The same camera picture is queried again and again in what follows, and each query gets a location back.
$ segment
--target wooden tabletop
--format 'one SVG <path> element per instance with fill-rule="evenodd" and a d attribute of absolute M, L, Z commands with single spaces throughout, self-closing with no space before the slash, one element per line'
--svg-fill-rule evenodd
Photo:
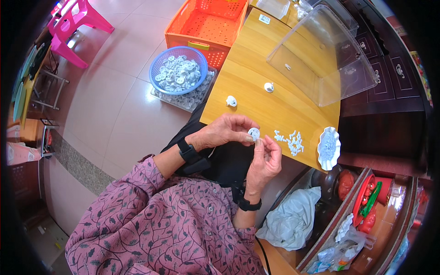
<path fill-rule="evenodd" d="M 26 89 L 26 99 L 25 99 L 25 105 L 23 107 L 23 113 L 20 117 L 20 125 L 22 128 L 24 128 L 26 125 L 26 116 L 27 116 L 27 111 L 29 108 L 30 98 L 31 98 L 32 92 L 33 92 L 33 86 L 35 85 L 35 82 L 37 81 L 38 75 L 40 74 L 40 70 L 43 67 L 44 62 L 49 57 L 49 52 L 51 50 L 51 47 L 52 46 L 49 46 L 49 49 L 46 52 L 46 55 L 44 56 L 43 61 L 41 62 L 40 67 L 38 68 L 38 71 L 35 73 L 34 78 L 32 80 L 30 80 L 29 75 L 28 75 L 28 76 L 26 76 L 25 81 L 23 83 L 23 87 L 24 87 L 24 89 Z"/>
<path fill-rule="evenodd" d="M 261 14 L 271 19 L 269 24 L 258 20 Z M 340 102 L 325 107 L 316 106 L 296 85 L 266 62 L 268 54 L 290 30 L 290 27 L 272 16 L 252 9 L 229 51 L 200 122 L 209 124 L 221 114 L 229 112 L 245 114 L 256 121 L 260 125 L 260 136 L 274 138 L 274 131 L 278 130 L 280 135 L 288 138 L 289 134 L 299 131 L 304 152 L 294 157 L 287 142 L 278 142 L 283 155 L 322 171 L 317 152 L 319 135 L 325 127 L 337 129 Z M 304 44 L 306 42 L 316 43 L 316 39 L 306 37 Z M 319 59 L 310 54 L 308 58 Z M 331 65 L 335 60 L 333 54 L 319 61 Z M 273 93 L 264 90 L 266 82 L 273 82 Z M 236 107 L 226 106 L 228 95 L 237 99 Z"/>
<path fill-rule="evenodd" d="M 251 0 L 250 6 L 261 10 L 259 7 L 257 7 L 258 0 Z M 279 19 L 284 24 L 288 25 L 290 28 L 293 28 L 296 24 L 298 24 L 297 19 L 297 10 L 293 6 L 293 2 L 290 2 L 289 9 L 287 10 L 287 14 L 283 16 L 283 18 Z"/>

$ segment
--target pink plastic stool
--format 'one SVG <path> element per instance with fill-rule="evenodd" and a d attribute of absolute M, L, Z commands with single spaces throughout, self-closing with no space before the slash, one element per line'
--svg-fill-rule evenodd
<path fill-rule="evenodd" d="M 69 0 L 66 0 L 60 12 L 68 2 Z M 78 6 L 79 12 L 73 15 L 72 9 L 75 6 Z M 114 27 L 89 4 L 88 0 L 76 0 L 54 26 L 55 19 L 57 19 L 57 17 L 53 17 L 48 24 L 49 32 L 53 36 L 51 50 L 82 69 L 87 68 L 88 64 L 66 45 L 66 40 L 81 25 L 96 27 L 108 33 L 114 31 Z"/>

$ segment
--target granite floor strip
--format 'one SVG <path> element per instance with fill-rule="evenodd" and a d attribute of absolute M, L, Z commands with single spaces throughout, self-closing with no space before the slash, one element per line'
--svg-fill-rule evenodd
<path fill-rule="evenodd" d="M 57 131 L 51 131 L 51 134 L 56 159 L 92 193 L 99 195 L 115 180 L 76 151 Z"/>

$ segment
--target red plastic bag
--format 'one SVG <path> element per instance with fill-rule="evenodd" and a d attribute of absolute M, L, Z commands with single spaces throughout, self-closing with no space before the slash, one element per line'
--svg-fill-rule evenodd
<path fill-rule="evenodd" d="M 348 195 L 353 185 L 355 184 L 355 178 L 349 170 L 344 170 L 339 175 L 339 186 L 337 188 L 337 194 L 343 201 Z"/>
<path fill-rule="evenodd" d="M 361 221 L 361 224 L 358 226 L 358 230 L 364 233 L 369 234 L 371 229 L 376 222 L 376 207 L 373 206 L 368 213 L 368 215 Z"/>

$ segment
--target clear plastic tray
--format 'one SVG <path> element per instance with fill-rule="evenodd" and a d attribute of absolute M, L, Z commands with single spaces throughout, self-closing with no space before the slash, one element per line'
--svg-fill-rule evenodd
<path fill-rule="evenodd" d="M 163 102 L 169 103 L 169 104 L 174 105 L 182 110 L 185 110 L 185 111 L 192 113 L 194 111 L 194 109 L 197 107 L 197 105 L 199 105 L 200 103 L 202 103 L 205 100 L 206 95 L 211 92 L 211 90 L 213 88 L 213 84 L 217 79 L 217 70 L 215 68 L 208 66 L 208 71 L 214 72 L 214 76 L 212 77 L 210 83 L 207 85 L 207 88 L 204 91 L 204 94 L 202 95 L 202 97 L 198 98 L 198 102 L 195 102 L 196 98 L 194 96 L 192 96 L 192 92 L 190 92 L 188 94 L 184 94 L 184 95 L 167 95 L 167 94 L 159 92 L 156 89 L 152 89 L 151 95 L 154 96 L 155 98 L 160 99 Z M 175 101 L 173 99 L 177 99 L 177 97 L 179 97 L 179 96 L 182 98 L 188 98 L 189 100 L 192 98 L 194 100 L 194 103 L 192 103 L 189 108 L 185 108 L 181 105 L 178 105 L 175 103 Z"/>
<path fill-rule="evenodd" d="M 283 18 L 289 9 L 290 0 L 258 0 L 257 8 L 277 19 Z"/>
<path fill-rule="evenodd" d="M 308 0 L 312 7 L 317 5 L 324 5 L 329 7 L 338 18 L 345 24 L 353 37 L 356 37 L 357 29 L 359 28 L 358 22 L 348 12 L 348 10 L 338 0 Z"/>
<path fill-rule="evenodd" d="M 339 18 L 317 5 L 269 54 L 267 62 L 325 106 L 377 85 L 359 44 Z"/>

